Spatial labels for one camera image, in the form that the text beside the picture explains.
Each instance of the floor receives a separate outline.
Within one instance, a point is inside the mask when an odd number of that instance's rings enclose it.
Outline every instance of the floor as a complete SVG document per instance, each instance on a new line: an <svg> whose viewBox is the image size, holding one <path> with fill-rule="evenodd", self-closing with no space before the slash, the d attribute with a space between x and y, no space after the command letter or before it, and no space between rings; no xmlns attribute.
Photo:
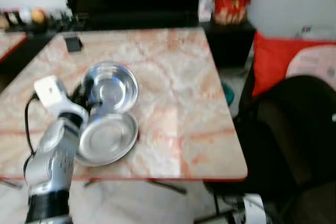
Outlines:
<svg viewBox="0 0 336 224"><path fill-rule="evenodd" d="M238 113L239 98L247 76L247 69L221 69L222 81L235 91L230 106L232 116ZM27 187L21 189L0 184L0 223L23 223L27 214ZM187 190L186 195L147 182L98 182L84 187L85 182L73 182L70 190L70 212L74 223L120 224L186 224L197 217L215 211L212 195L202 182L174 182ZM221 210L228 209L222 201ZM224 219L208 222L226 223Z"/></svg>

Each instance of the stainless steel plate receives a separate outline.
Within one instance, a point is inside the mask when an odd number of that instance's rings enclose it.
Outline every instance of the stainless steel plate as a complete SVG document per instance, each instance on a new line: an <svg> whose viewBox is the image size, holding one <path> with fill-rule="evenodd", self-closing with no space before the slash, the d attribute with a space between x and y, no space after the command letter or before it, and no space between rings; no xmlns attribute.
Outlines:
<svg viewBox="0 0 336 224"><path fill-rule="evenodd" d="M92 66L83 82L93 80L90 102L102 102L105 113L124 113L130 110L138 98L138 84L132 72L125 66L105 61Z"/></svg>
<svg viewBox="0 0 336 224"><path fill-rule="evenodd" d="M101 166L123 157L135 144L138 123L130 114L92 116L81 134L77 160L86 166Z"/></svg>

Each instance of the table top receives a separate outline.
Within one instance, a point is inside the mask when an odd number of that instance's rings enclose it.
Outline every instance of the table top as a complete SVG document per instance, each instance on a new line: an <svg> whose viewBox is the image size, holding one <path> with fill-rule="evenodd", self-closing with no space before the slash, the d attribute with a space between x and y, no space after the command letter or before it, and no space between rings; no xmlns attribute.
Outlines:
<svg viewBox="0 0 336 224"><path fill-rule="evenodd" d="M22 178L29 156L24 107L35 80L54 74L69 93L87 69L113 60L139 85L131 110L139 138L119 161L101 167L75 163L74 179L241 180L247 166L219 76L201 28L77 33L81 52L69 53L58 34L0 94L0 178ZM33 146L53 117L39 102L29 107Z"/></svg>
<svg viewBox="0 0 336 224"><path fill-rule="evenodd" d="M4 33L0 31L0 62L26 41L26 33Z"/></svg>

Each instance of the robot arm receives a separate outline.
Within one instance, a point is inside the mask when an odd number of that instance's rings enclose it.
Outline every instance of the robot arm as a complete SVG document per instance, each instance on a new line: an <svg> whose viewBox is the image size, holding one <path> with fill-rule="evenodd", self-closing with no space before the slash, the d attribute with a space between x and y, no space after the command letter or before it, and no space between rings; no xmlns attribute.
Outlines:
<svg viewBox="0 0 336 224"><path fill-rule="evenodd" d="M88 113L67 98L64 86L56 77L38 80L34 86L41 103L57 120L49 126L26 166L25 179L29 186L26 223L72 223L69 189L80 127L87 122Z"/></svg>

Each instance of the red cushion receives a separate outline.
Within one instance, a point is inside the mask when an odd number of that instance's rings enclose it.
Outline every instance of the red cushion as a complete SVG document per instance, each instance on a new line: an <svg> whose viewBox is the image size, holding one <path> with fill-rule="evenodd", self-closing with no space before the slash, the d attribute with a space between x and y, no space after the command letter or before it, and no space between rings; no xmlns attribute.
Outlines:
<svg viewBox="0 0 336 224"><path fill-rule="evenodd" d="M273 87L286 77L292 58L304 48L336 45L332 41L266 38L257 32L254 40L255 97Z"/></svg>

